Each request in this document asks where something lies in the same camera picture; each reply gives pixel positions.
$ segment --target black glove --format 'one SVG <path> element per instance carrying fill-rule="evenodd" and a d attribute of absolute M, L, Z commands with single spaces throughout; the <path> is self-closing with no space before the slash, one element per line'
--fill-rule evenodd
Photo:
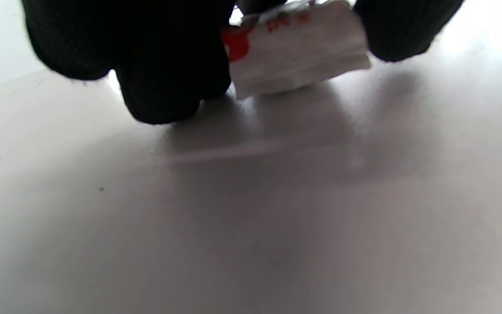
<path fill-rule="evenodd" d="M 285 0 L 239 0 L 245 14 Z M 22 0 L 30 41 L 52 70 L 96 80 L 115 69 L 133 117 L 161 124 L 197 112 L 231 83 L 221 29 L 235 0 Z M 462 0 L 358 0 L 371 51 L 423 53 Z"/>

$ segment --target gray surface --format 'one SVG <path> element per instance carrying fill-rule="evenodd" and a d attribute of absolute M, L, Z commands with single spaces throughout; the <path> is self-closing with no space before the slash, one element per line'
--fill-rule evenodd
<path fill-rule="evenodd" d="M 114 82 L 0 87 L 0 314 L 502 314 L 502 37 L 474 3 L 426 56 L 175 126 Z"/>

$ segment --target red label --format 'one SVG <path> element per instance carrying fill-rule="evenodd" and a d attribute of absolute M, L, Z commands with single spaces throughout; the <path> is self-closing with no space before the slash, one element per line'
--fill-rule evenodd
<path fill-rule="evenodd" d="M 227 47 L 227 56 L 230 62 L 245 58 L 249 53 L 249 33 L 255 28 L 248 26 L 228 26 L 222 30 L 222 41 Z"/>

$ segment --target small white package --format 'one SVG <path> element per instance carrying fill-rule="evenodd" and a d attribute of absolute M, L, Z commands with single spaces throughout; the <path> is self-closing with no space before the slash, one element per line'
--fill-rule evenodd
<path fill-rule="evenodd" d="M 245 16 L 222 39 L 239 99 L 370 67 L 361 20 L 344 0 L 290 2 Z"/>

